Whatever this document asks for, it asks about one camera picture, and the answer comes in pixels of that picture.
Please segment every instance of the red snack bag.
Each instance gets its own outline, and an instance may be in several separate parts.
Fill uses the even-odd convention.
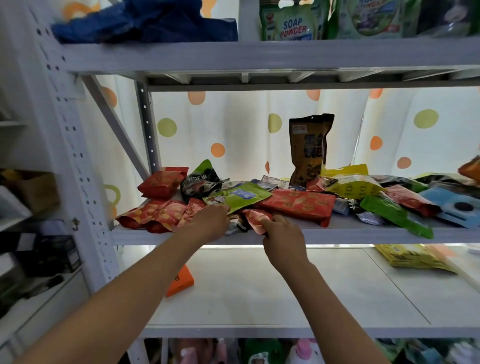
[[[462,176],[469,177],[480,183],[480,156],[476,156],[470,162],[465,163],[458,169]]]
[[[141,207],[136,207],[115,218],[121,226],[128,229],[138,229],[152,219],[155,211],[165,206],[168,201],[151,200]]]
[[[207,206],[207,204],[203,200],[192,197],[188,201],[187,209],[183,213],[183,216],[181,217],[176,229],[181,228],[183,225],[189,223],[191,219],[193,219],[193,216],[205,206]]]
[[[328,178],[323,176],[316,176],[313,181],[307,182],[307,191],[312,192],[325,192],[325,183]]]
[[[152,219],[144,227],[148,232],[157,234],[174,231],[186,209],[187,205],[182,201],[170,200],[153,213]]]
[[[180,183],[187,177],[188,167],[165,167],[155,172],[137,188],[147,198],[172,198]]]
[[[439,206],[399,184],[385,188],[384,193],[399,205],[416,210],[426,218],[442,212]]]
[[[273,220],[273,214],[270,212],[266,212],[264,210],[257,210],[253,208],[247,208],[242,211],[247,218],[248,223],[252,227],[252,229],[258,235],[265,235],[267,230],[263,227],[262,223],[260,222],[262,219],[267,218],[269,220]]]
[[[309,191],[275,189],[272,196],[255,206],[281,212],[294,218],[314,221],[323,228],[330,223],[335,196]]]

